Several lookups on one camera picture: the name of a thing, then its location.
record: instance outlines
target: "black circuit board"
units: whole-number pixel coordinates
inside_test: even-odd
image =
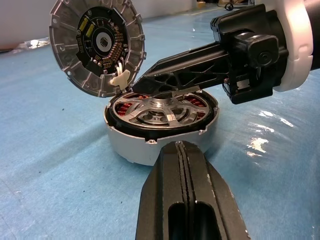
[[[97,76],[115,73],[129,52],[124,20],[105,7],[93,7],[82,16],[76,38],[78,59]]]

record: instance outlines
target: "blue surface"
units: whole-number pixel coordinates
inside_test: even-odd
[[[147,21],[141,72],[210,43],[209,23],[222,13]],[[0,238],[134,239],[151,168],[111,149],[109,99],[72,85],[49,47],[1,54],[0,66]],[[320,238],[319,91],[320,71],[296,90],[241,105],[221,86],[208,89],[221,115],[207,156],[253,239]]]

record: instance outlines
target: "white wall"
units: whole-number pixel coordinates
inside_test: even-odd
[[[0,0],[0,49],[2,46],[45,38],[49,14],[56,0]],[[143,18],[183,12],[197,0],[132,0]]]

